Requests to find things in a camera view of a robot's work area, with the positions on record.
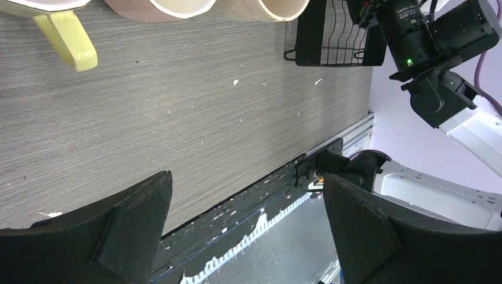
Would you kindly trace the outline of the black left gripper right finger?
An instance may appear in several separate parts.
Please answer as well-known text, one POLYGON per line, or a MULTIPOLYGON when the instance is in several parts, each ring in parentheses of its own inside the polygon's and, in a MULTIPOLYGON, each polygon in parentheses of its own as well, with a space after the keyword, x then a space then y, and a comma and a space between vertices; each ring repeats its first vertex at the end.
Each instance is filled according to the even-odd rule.
POLYGON ((453 224, 336 176, 324 204, 346 283, 500 283, 501 233, 453 224))

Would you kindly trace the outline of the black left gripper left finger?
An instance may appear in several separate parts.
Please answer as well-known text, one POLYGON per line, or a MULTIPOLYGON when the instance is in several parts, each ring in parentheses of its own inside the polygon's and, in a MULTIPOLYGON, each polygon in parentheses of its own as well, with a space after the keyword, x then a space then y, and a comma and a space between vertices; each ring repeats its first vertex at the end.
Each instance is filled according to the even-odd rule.
POLYGON ((109 197, 1 230, 2 283, 148 283, 172 199, 161 171, 109 197))

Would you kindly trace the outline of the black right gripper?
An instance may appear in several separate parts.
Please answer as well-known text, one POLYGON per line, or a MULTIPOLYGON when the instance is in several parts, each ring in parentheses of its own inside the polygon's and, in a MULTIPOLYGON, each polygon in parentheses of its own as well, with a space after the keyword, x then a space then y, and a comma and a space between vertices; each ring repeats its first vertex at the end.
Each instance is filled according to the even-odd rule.
POLYGON ((418 1, 348 1, 349 15, 360 28, 376 26, 397 72, 406 82, 453 58, 466 62, 495 47, 501 24, 488 1, 464 1, 433 21, 418 1))

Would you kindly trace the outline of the tall cream dragon mug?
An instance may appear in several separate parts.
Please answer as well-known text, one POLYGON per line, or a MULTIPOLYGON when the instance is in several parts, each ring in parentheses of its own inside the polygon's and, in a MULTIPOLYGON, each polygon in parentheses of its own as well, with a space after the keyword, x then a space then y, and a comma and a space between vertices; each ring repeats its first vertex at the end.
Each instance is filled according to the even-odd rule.
POLYGON ((216 1, 198 20, 238 22, 287 22, 298 18, 309 0, 216 1))

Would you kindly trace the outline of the pale yellow faceted mug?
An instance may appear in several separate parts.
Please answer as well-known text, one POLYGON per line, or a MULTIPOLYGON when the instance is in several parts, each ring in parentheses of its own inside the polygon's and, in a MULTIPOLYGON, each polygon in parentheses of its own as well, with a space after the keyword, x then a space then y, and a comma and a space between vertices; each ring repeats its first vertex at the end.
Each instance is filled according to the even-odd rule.
POLYGON ((90 0, 7 0, 1 1, 1 12, 31 18, 59 57, 77 72, 83 72, 98 65, 96 49, 75 14, 89 3, 90 0))

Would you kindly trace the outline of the pink faceted mug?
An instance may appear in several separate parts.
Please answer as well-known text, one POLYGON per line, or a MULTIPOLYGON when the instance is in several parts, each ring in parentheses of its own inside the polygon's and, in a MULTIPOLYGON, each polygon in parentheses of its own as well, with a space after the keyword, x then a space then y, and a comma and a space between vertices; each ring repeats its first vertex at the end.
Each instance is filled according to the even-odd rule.
POLYGON ((105 0, 120 16, 143 23, 178 21, 209 11, 216 0, 105 0))

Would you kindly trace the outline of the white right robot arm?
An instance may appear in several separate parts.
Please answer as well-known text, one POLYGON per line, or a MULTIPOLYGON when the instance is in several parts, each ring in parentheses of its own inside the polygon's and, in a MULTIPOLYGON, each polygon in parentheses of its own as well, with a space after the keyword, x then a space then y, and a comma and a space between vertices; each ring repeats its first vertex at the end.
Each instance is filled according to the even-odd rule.
POLYGON ((457 224, 501 230, 500 1, 349 1, 386 60, 372 74, 372 149, 341 176, 457 224))

